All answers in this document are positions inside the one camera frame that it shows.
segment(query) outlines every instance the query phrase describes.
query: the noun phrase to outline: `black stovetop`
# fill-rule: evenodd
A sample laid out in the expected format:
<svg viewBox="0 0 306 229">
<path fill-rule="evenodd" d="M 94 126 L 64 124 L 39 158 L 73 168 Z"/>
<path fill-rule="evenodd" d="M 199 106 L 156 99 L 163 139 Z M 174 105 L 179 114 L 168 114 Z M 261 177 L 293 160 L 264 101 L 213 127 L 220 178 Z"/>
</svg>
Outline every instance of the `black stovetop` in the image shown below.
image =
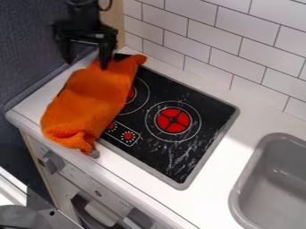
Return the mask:
<svg viewBox="0 0 306 229">
<path fill-rule="evenodd" d="M 144 67 L 101 138 L 184 183 L 235 108 Z"/>
</svg>

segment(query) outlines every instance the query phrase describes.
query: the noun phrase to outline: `oven door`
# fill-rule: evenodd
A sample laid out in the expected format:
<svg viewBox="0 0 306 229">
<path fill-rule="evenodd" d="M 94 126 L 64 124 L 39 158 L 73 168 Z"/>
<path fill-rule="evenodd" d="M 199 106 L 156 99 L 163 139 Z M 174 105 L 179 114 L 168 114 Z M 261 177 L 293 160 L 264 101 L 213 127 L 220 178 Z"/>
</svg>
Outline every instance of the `oven door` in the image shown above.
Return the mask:
<svg viewBox="0 0 306 229">
<path fill-rule="evenodd" d="M 89 194 L 80 191 L 71 203 L 76 216 L 85 229 L 155 229 L 154 221 L 134 208 L 127 217 L 120 218 L 107 206 L 93 199 Z"/>
</svg>

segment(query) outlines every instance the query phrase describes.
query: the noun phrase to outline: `sink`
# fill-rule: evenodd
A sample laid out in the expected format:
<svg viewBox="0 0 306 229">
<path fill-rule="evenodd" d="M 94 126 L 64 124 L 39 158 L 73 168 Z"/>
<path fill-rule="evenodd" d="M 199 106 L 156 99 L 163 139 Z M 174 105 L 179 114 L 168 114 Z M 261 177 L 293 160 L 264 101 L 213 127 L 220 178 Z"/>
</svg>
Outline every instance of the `sink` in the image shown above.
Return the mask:
<svg viewBox="0 0 306 229">
<path fill-rule="evenodd" d="M 306 142 L 264 137 L 233 187 L 229 208 L 243 228 L 306 228 Z"/>
</svg>

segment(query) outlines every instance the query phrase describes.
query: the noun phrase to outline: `orange cloth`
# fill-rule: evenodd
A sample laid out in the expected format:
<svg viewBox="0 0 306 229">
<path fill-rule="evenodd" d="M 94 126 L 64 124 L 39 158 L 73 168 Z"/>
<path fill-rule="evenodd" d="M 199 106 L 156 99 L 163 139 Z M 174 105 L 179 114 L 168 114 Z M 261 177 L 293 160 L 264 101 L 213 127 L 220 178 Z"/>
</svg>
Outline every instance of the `orange cloth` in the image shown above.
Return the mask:
<svg viewBox="0 0 306 229">
<path fill-rule="evenodd" d="M 74 72 L 41 119 L 44 135 L 88 155 L 94 142 L 123 109 L 144 55 L 111 61 L 107 70 L 94 61 Z"/>
</svg>

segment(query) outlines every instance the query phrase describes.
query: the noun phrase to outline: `red burner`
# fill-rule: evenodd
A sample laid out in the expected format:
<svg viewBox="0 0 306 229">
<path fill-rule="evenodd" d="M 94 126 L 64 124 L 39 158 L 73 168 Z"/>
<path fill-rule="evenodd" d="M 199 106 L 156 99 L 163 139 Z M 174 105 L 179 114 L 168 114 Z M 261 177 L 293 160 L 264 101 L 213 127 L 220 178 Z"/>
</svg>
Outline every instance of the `red burner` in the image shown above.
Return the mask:
<svg viewBox="0 0 306 229">
<path fill-rule="evenodd" d="M 125 140 L 131 140 L 134 137 L 134 135 L 131 132 L 125 132 L 123 137 Z"/>
<path fill-rule="evenodd" d="M 167 108 L 157 115 L 158 127 L 169 133 L 186 131 L 191 123 L 189 114 L 180 108 Z"/>
<path fill-rule="evenodd" d="M 126 103 L 131 102 L 135 98 L 135 95 L 136 95 L 135 88 L 132 87 L 128 94 L 128 98 L 126 99 Z"/>
<path fill-rule="evenodd" d="M 115 127 L 115 124 L 114 124 L 113 122 L 111 122 L 106 128 L 107 128 L 108 130 L 113 130 L 114 127 Z"/>
</svg>

